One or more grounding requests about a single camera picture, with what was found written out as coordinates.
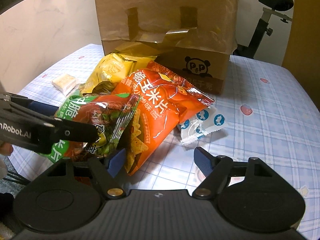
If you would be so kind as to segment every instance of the orange snack bag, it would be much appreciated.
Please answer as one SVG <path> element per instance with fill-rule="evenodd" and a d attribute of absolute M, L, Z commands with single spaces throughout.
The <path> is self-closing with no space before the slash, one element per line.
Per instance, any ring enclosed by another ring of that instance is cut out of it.
<path fill-rule="evenodd" d="M 150 61 L 146 69 L 136 70 L 124 78 L 112 92 L 120 93 L 141 96 L 137 108 L 140 116 L 133 123 L 137 131 L 135 145 L 141 146 L 127 150 L 125 169 L 130 175 L 143 165 L 178 123 L 214 103 L 186 79 L 154 61 Z"/>

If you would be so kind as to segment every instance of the small white packet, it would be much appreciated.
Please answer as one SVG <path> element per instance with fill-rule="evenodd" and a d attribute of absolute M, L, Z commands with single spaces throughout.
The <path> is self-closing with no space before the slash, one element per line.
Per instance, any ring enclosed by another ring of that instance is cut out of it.
<path fill-rule="evenodd" d="M 66 96 L 73 90 L 79 81 L 75 77 L 64 73 L 52 80 L 51 83 Z"/>
<path fill-rule="evenodd" d="M 177 126 L 181 130 L 181 143 L 189 144 L 226 125 L 224 113 L 214 106 L 209 106 Z"/>

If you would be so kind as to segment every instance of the bed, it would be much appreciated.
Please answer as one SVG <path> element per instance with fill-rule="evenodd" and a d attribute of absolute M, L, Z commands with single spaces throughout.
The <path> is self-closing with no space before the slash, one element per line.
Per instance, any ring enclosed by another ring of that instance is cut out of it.
<path fill-rule="evenodd" d="M 101 45 L 89 44 L 41 73 L 20 94 L 60 106 L 65 100 L 51 80 L 68 73 L 85 82 L 103 57 Z M 187 189 L 204 179 L 193 162 L 197 146 L 235 161 L 259 157 L 286 179 L 306 202 L 298 230 L 307 238 L 320 237 L 320 113 L 292 74 L 279 66 L 231 56 L 223 94 L 212 96 L 228 127 L 186 146 L 173 130 L 131 177 L 129 188 Z M 29 150 L 15 147 L 10 161 L 18 173 L 34 179 L 52 163 Z"/>

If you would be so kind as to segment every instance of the finger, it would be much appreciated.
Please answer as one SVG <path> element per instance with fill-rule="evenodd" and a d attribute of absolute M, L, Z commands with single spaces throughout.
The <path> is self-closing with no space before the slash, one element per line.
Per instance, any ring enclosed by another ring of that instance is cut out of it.
<path fill-rule="evenodd" d="M 3 143 L 0 146 L 0 154 L 5 156 L 10 156 L 12 152 L 13 152 L 13 147 L 10 143 Z"/>

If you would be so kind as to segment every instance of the panda logo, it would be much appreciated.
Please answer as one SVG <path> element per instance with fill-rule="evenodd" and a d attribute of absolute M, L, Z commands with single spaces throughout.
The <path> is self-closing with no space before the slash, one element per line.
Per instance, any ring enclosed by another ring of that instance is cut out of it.
<path fill-rule="evenodd" d="M 187 71 L 190 74 L 199 75 L 200 77 L 212 77 L 212 75 L 208 74 L 208 67 L 210 66 L 209 60 L 203 61 L 199 58 L 190 58 L 185 57 L 186 68 L 182 70 Z"/>

